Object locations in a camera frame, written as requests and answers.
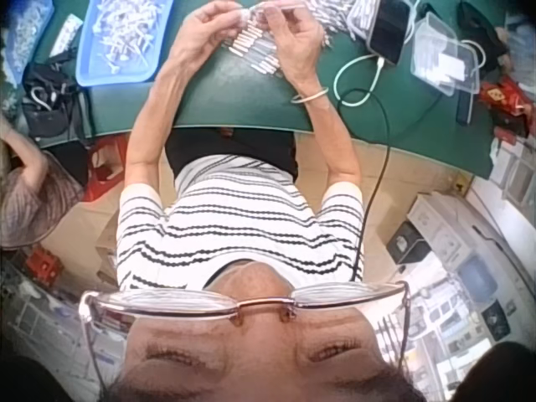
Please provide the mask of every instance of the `black pants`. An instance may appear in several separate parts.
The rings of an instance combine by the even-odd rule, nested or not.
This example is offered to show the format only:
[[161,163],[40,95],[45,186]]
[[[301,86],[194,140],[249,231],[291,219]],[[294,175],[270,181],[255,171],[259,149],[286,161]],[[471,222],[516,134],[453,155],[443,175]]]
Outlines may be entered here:
[[177,175],[192,161],[210,155],[239,155],[269,163],[296,181],[296,140],[288,131],[238,128],[225,135],[216,127],[176,128],[166,142],[166,156]]

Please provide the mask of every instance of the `cardboard box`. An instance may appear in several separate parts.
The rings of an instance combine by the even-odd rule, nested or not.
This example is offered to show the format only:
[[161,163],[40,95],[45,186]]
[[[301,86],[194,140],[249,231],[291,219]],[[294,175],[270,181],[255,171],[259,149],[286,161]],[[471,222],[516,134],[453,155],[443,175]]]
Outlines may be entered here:
[[116,278],[116,232],[119,211],[115,212],[95,242],[95,249],[102,259],[101,270],[108,276]]

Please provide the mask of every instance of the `black phone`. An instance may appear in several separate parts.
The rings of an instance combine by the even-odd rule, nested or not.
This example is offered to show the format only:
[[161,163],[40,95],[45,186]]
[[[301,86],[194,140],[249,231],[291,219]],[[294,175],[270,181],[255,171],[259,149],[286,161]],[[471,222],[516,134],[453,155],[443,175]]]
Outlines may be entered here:
[[391,64],[398,64],[410,22],[411,6],[403,0],[379,0],[368,50]]

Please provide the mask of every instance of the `workbench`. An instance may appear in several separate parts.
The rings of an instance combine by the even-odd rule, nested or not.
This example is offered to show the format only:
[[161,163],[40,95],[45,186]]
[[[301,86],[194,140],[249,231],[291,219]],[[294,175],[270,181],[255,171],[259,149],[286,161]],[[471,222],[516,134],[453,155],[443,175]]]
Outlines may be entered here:
[[[241,2],[246,6],[253,3],[252,0]],[[184,16],[203,3],[206,0],[175,0],[167,24],[161,63],[167,57]],[[428,3],[457,31],[457,0],[429,0]],[[478,7],[494,25],[503,25],[505,2],[471,0],[470,3]],[[55,13],[39,43],[35,55],[37,61],[47,58],[70,13],[84,19],[87,4],[87,0],[54,0]],[[487,110],[482,105],[476,105],[472,124],[468,127],[459,126],[456,123],[457,94],[442,96],[438,100],[439,91],[410,73],[411,51],[412,43],[405,46],[398,66],[384,68],[375,90],[389,116],[391,145],[487,178],[492,169],[489,157],[492,121]],[[335,74],[344,64],[367,53],[364,43],[354,43],[347,35],[338,34],[332,40],[332,47],[322,51],[318,64],[322,84],[331,87]],[[353,87],[368,89],[375,70],[375,59],[350,68],[339,81],[339,92]],[[132,128],[147,98],[151,81],[90,88],[91,109],[98,136]],[[294,90],[284,79],[262,75],[226,49],[218,49],[188,86],[175,126],[241,126],[311,131],[304,107],[290,103],[294,95]],[[332,89],[329,95],[333,104],[336,104]],[[355,101],[360,96],[363,95],[356,93],[348,101]],[[373,100],[358,108],[344,107],[343,117],[355,137],[366,142],[385,144],[384,120]],[[41,146],[64,141],[66,139],[62,137],[43,139]]]

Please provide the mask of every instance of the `striped shirt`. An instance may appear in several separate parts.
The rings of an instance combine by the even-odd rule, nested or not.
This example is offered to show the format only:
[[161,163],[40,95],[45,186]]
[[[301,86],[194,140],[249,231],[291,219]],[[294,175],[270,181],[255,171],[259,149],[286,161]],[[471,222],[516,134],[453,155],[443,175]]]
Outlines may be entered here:
[[[168,209],[153,188],[123,190],[117,229],[120,288],[201,290],[236,260],[272,266],[294,287],[349,281],[363,205],[352,183],[335,183],[314,214],[276,167],[248,157],[213,155],[187,165]],[[363,273],[359,262],[358,278]]]

